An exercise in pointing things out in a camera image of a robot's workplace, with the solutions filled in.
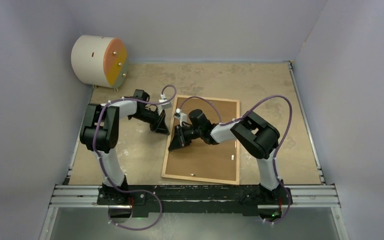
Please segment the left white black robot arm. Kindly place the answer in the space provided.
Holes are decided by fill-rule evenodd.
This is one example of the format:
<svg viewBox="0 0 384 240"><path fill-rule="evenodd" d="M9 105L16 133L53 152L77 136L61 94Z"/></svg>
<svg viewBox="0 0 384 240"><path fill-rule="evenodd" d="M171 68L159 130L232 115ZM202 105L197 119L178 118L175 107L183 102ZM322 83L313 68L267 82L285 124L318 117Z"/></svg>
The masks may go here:
<svg viewBox="0 0 384 240"><path fill-rule="evenodd" d="M171 99L164 93L160 94L157 102L151 103L149 99L147 92L136 89L133 96L122 96L103 104L90 103L86 107L79 140L98 159L103 175L99 200L114 201L122 205L134 194L129 190L116 153L120 119L137 119L149 124L154 133L169 134L165 110L172 106Z"/></svg>

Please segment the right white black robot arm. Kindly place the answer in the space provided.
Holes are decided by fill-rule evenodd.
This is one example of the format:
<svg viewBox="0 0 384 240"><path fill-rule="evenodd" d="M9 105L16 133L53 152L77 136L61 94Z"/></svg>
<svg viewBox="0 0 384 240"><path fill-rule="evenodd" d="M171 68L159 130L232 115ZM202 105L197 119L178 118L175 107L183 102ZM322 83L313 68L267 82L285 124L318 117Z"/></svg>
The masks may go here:
<svg viewBox="0 0 384 240"><path fill-rule="evenodd" d="M174 136L169 151L189 146L193 140L201 139L207 145L218 145L225 141L238 140L247 152L256 158L261 189L260 196L268 204L280 198L282 180L276 170L275 151L279 146L279 131L253 111L230 123L212 123L201 109L185 115L179 108L174 114L180 123L174 127ZM190 123L184 122L188 117Z"/></svg>

